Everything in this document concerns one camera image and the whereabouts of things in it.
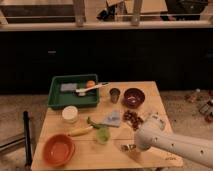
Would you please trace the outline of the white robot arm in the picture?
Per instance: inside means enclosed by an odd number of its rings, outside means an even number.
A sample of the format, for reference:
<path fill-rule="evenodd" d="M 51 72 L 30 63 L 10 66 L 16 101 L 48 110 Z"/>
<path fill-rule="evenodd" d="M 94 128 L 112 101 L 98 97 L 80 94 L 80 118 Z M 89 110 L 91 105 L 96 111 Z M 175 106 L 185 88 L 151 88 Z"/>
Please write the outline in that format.
<path fill-rule="evenodd" d="M 167 133 L 165 125 L 158 114 L 151 114 L 134 133 L 137 148 L 155 147 L 213 169 L 213 140 Z"/>

